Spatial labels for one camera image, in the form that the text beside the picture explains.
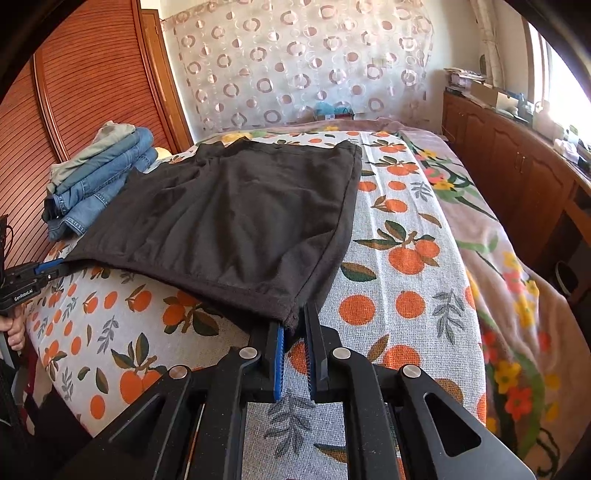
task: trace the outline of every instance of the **window curtain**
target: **window curtain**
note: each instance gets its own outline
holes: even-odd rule
[[[196,140],[332,108],[428,127],[433,25],[421,1],[210,1],[163,31]]]
[[[495,87],[504,89],[505,77],[496,44],[496,14],[492,0],[470,0],[470,3],[480,30],[480,40],[486,60],[486,81]]]

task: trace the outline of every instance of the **person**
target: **person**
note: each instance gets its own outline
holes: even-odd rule
[[[25,346],[25,316],[22,305],[15,307],[14,318],[0,316],[0,332],[8,332],[8,346],[15,352]]]

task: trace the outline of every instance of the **silver screw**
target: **silver screw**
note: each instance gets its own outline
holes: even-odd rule
[[[168,374],[170,375],[170,378],[180,380],[189,374],[189,369],[184,365],[175,365],[170,370],[168,370]]]
[[[408,378],[418,378],[421,376],[421,369],[416,365],[404,365],[402,373]]]
[[[339,360],[347,360],[351,357],[351,350],[344,346],[340,346],[333,350],[333,356]]]
[[[250,360],[251,358],[255,358],[257,355],[256,348],[251,346],[246,346],[242,350],[240,350],[240,356],[245,360]]]

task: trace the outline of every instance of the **dark brown garment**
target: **dark brown garment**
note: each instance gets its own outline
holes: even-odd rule
[[[300,306],[324,304],[349,246],[361,155],[347,141],[202,144],[178,164],[133,171],[66,260],[139,272],[240,326],[243,312],[293,333]]]

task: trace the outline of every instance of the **denim fabric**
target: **denim fabric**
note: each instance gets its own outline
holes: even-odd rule
[[[143,172],[147,170],[152,163],[156,161],[158,153],[154,148],[150,148],[132,165],[132,168]],[[117,178],[108,185],[92,194],[88,198],[74,205],[68,214],[60,219],[47,222],[49,227],[49,241],[56,242],[64,238],[67,233],[73,231],[76,235],[83,235],[99,216],[108,203],[119,193],[125,185],[127,175],[131,168],[121,172]]]
[[[139,132],[134,132],[127,135],[127,137],[119,140],[116,144],[111,145],[106,150],[97,153],[94,157],[86,160],[85,163],[80,165],[75,171],[73,171],[62,183],[56,187],[56,191],[53,192],[56,195],[61,195],[68,191],[72,186],[81,181],[83,178],[90,175],[92,172],[97,170],[99,167],[116,159],[124,152],[127,152],[130,148],[137,145],[139,142]]]
[[[140,155],[143,155],[150,148],[154,137],[147,128],[137,128],[135,133],[139,134],[139,141],[129,150],[124,151],[114,160],[97,168],[93,173],[78,181],[61,195],[53,194],[47,198],[47,203],[53,203],[54,208],[49,213],[49,218],[59,218],[67,214],[78,202],[98,192],[100,189],[116,180],[121,173],[131,168]]]

